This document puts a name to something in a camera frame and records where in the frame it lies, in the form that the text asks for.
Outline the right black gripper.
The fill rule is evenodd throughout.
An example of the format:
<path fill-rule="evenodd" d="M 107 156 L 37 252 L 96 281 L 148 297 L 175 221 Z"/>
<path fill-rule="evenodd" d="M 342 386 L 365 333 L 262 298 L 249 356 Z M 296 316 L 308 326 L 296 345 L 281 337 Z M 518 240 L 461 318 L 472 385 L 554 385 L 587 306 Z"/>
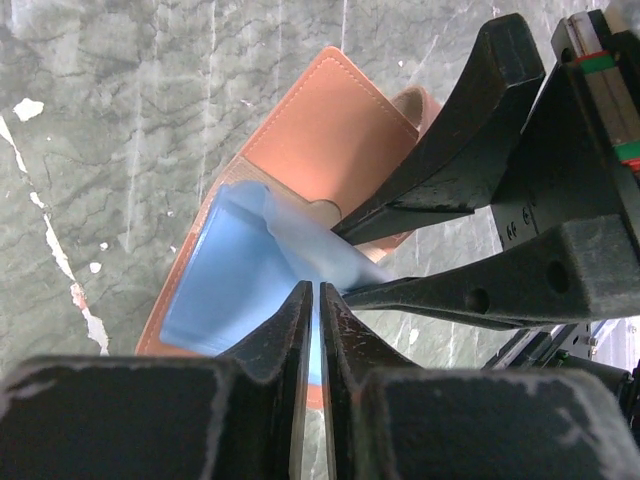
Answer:
<path fill-rule="evenodd" d="M 579 358 L 580 324 L 638 314 L 639 41 L 607 9 L 563 19 L 552 46 L 556 66 L 520 139 L 544 66 L 520 14 L 486 22 L 426 133 L 333 229 L 359 245 L 471 215 L 502 179 L 491 202 L 502 253 L 361 288 L 345 295 L 351 308 L 558 326 L 515 357 L 535 366 Z"/>

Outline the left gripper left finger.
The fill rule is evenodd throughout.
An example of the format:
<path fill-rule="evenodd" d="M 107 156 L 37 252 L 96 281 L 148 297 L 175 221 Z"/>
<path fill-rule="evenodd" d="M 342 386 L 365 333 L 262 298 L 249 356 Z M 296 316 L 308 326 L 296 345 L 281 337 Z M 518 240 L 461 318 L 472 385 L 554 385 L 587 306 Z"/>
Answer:
<path fill-rule="evenodd" d="M 297 479 L 312 286 L 215 358 L 39 356 L 1 383 L 5 479 Z"/>

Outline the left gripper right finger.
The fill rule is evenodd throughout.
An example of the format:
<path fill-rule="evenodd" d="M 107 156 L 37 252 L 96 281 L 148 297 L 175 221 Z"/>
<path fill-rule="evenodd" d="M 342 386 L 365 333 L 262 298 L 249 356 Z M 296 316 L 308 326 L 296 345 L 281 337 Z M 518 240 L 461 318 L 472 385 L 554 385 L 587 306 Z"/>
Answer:
<path fill-rule="evenodd" d="M 639 376 L 570 355 L 425 369 L 319 293 L 333 479 L 635 479 Z"/>

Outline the pink leather card holder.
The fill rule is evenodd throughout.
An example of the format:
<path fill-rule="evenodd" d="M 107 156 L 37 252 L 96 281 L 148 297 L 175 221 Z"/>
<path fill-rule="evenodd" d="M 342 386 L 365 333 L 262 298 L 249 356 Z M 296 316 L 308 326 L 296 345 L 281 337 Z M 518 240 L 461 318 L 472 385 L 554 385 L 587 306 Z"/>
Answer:
<path fill-rule="evenodd" d="M 386 97 L 324 48 L 217 176 L 136 346 L 216 356 L 272 316 L 300 281 L 340 292 L 382 283 L 399 233 L 353 246 L 333 229 L 374 194 L 431 126 L 422 87 Z"/>

